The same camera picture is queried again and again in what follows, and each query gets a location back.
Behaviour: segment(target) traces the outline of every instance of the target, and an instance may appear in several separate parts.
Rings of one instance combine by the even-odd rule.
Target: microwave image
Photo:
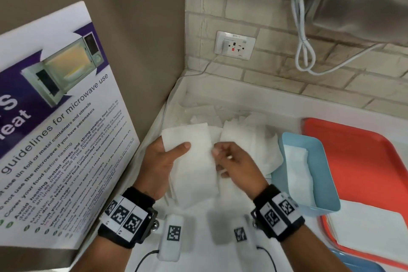
[[[92,32],[21,74],[51,106],[104,62]]]

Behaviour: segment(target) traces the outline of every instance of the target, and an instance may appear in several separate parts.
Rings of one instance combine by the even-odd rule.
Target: electrical outlet
[[[255,46],[255,38],[230,34],[229,32],[217,31],[214,53],[229,57],[246,59],[251,58]],[[227,49],[222,52],[222,43],[228,43]]]

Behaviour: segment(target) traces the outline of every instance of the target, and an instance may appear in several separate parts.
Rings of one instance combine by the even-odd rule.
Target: poster
[[[0,56],[0,245],[78,249],[140,144],[85,4]]]

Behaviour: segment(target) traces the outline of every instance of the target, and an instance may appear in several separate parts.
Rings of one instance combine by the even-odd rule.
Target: wall
[[[298,37],[289,0],[186,0],[186,64],[203,69],[215,57],[218,30],[256,37],[248,61],[221,57],[208,71],[408,119],[408,48],[387,44],[323,76],[294,65]],[[318,64],[325,71],[371,43],[309,26]]]
[[[77,1],[0,0],[0,34]],[[142,140],[184,69],[185,0],[84,1]],[[0,247],[0,270],[66,267],[75,254]]]

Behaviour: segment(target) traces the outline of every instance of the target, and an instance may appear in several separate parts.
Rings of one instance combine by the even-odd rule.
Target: orange tray
[[[398,212],[408,224],[408,171],[394,146],[384,136],[320,119],[305,119],[304,135],[324,146],[339,198]],[[339,245],[325,216],[323,227],[342,251],[408,270],[408,265]]]

